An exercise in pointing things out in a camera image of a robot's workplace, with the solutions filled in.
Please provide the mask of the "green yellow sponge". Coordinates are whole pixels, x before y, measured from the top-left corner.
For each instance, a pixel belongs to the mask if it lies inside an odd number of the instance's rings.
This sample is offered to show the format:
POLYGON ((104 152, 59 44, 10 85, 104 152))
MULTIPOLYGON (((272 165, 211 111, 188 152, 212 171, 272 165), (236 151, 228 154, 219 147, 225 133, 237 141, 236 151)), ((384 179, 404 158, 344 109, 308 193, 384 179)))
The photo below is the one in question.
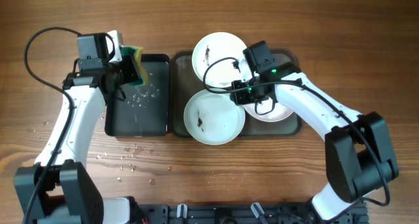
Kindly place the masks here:
POLYGON ((123 46, 120 50, 122 55, 122 73, 124 82, 132 86, 142 86, 148 83, 148 74, 141 65, 143 47, 123 46))

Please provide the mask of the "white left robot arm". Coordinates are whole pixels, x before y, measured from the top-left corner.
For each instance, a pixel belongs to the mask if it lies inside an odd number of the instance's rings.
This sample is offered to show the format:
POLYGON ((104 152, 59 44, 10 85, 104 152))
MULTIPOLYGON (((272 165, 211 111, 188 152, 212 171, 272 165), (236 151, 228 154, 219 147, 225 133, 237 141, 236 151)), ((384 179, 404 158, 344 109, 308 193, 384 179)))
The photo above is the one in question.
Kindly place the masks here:
POLYGON ((33 166, 21 167, 14 187, 24 223, 134 223, 143 214, 131 196, 104 198, 86 171, 97 120, 115 92, 144 84, 140 47, 124 46, 116 31, 77 35, 79 58, 58 91, 58 119, 33 166))

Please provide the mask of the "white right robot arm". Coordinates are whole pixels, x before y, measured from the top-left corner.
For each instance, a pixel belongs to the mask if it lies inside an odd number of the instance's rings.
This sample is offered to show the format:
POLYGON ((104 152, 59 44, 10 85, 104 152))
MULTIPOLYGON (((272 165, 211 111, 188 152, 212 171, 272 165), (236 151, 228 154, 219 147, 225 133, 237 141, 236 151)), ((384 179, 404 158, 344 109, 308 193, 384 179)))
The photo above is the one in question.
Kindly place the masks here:
POLYGON ((327 185, 309 202, 306 221, 332 223, 361 202, 390 203, 399 167, 384 118, 362 114, 316 87, 292 62, 280 64, 267 43, 243 50, 250 76, 232 82, 237 105, 271 99, 292 109, 325 142, 327 185))

